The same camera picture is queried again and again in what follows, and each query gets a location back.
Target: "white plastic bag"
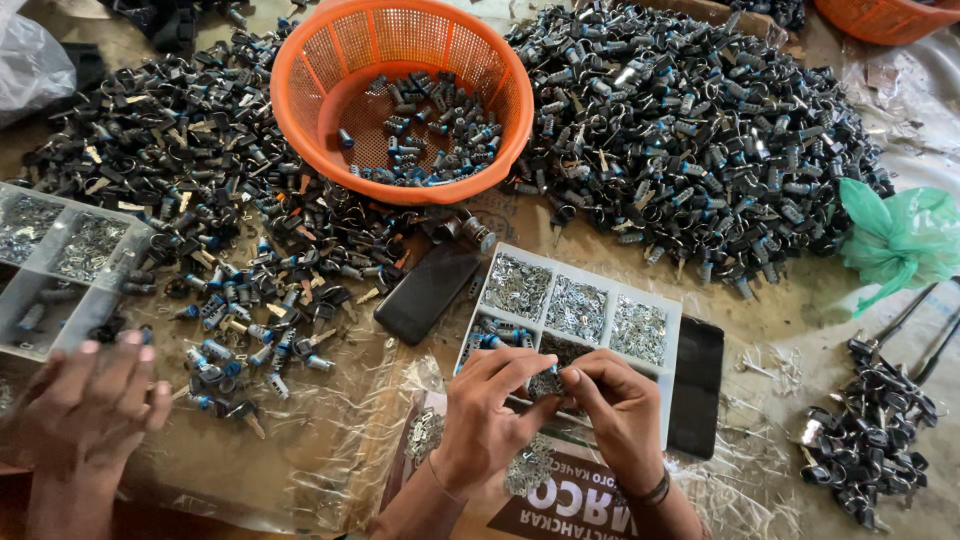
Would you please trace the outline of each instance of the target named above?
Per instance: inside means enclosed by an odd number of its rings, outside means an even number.
[[[16,14],[24,2],[0,0],[0,128],[77,89],[77,70],[63,47]]]

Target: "green plastic bag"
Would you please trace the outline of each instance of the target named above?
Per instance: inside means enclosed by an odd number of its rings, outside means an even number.
[[[880,199],[868,185],[842,178],[840,200],[854,223],[840,249],[844,266],[866,284],[883,285],[860,299],[854,317],[902,288],[948,280],[960,265],[960,213],[943,189],[917,187]]]

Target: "hand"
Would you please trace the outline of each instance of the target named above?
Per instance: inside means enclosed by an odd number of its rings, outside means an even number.
[[[589,415],[600,454],[620,485],[636,496],[650,493],[663,479],[657,384],[609,349],[577,358],[560,376]]]
[[[531,376],[556,365],[556,355],[501,348],[470,355],[447,388],[444,438],[429,459],[447,493],[465,501],[510,464],[560,408],[559,395],[543,396],[523,414],[504,406]]]
[[[99,343],[85,341],[71,356],[54,353],[36,375],[12,421],[38,478],[119,482],[144,433],[163,426],[170,385],[148,391],[154,349],[141,346],[142,339],[139,331],[125,332],[105,355],[98,355]]]

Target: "finger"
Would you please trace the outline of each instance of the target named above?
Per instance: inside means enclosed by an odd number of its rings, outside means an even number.
[[[130,420],[139,419],[143,414],[147,384],[150,383],[150,377],[154,373],[154,357],[153,347],[140,349],[140,356],[127,382],[127,390],[117,402],[116,411]]]
[[[591,379],[600,381],[620,401],[643,398],[657,388],[655,382],[643,377],[629,365],[621,366],[607,358],[577,359],[571,365],[582,370]]]
[[[166,380],[158,382],[154,391],[150,393],[150,410],[143,417],[143,429],[145,431],[157,431],[162,428],[173,405],[170,383]]]
[[[538,355],[513,358],[490,379],[489,395],[503,400],[518,386],[522,386],[537,373],[557,365],[557,355]]]
[[[613,409],[600,395],[593,380],[579,368],[570,366],[560,371],[566,390],[577,400],[577,405],[587,412],[590,421],[596,425],[613,416]]]
[[[98,408],[113,408],[127,390],[133,367],[140,357],[143,336],[139,331],[124,332],[120,343],[113,348],[107,370],[90,384],[90,399]]]
[[[564,403],[564,397],[559,394],[550,394],[536,400],[514,422],[514,433],[522,441],[520,448],[528,445],[537,431],[550,421]]]
[[[633,369],[634,369],[634,368],[630,367],[630,364],[628,364],[626,361],[624,361],[624,359],[621,358],[620,355],[618,355],[617,353],[611,351],[610,349],[597,349],[596,351],[593,351],[593,352],[591,352],[591,353],[587,353],[587,354],[585,354],[585,355],[583,355],[583,356],[580,356],[579,358],[577,358],[576,360],[574,360],[574,362],[576,362],[577,360],[580,360],[581,362],[593,362],[593,361],[596,361],[596,360],[609,360],[609,361],[613,362],[614,364],[619,365],[619,366],[622,367],[622,368],[629,369],[629,370],[633,370]]]
[[[67,357],[59,368],[59,374],[46,392],[36,398],[35,405],[45,409],[46,415],[65,415],[80,404],[86,383],[97,365],[100,343],[85,341]]]
[[[468,372],[470,368],[477,365],[481,358],[485,358],[489,355],[492,355],[496,352],[496,349],[481,349],[479,351],[474,351],[467,358],[466,361],[460,366],[460,371],[457,372],[457,376],[462,376],[464,373]]]
[[[63,351],[54,351],[50,355],[50,359],[43,364],[43,367],[41,367],[30,379],[30,382],[27,383],[27,390],[20,396],[13,410],[22,409],[42,396],[43,393],[50,388],[54,380],[57,379],[57,375],[60,374],[65,360],[66,353]]]
[[[477,380],[477,382],[490,380],[510,362],[528,356],[540,355],[533,349],[524,349],[523,347],[501,347],[500,349],[494,349],[492,353],[479,358],[474,364],[474,367],[468,372],[468,375],[471,379]],[[523,381],[524,380],[521,380],[519,383],[514,384],[507,392],[516,389]]]

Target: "black wrist band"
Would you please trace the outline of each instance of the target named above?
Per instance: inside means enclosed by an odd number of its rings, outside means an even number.
[[[636,503],[641,506],[656,506],[662,503],[666,496],[670,493],[670,473],[666,470],[666,466],[663,466],[663,479],[660,483],[657,484],[657,487],[650,490],[650,493],[646,495],[634,495],[623,489],[623,486],[620,485],[619,480],[616,483],[616,489],[621,494],[623,494],[624,500],[628,503]]]

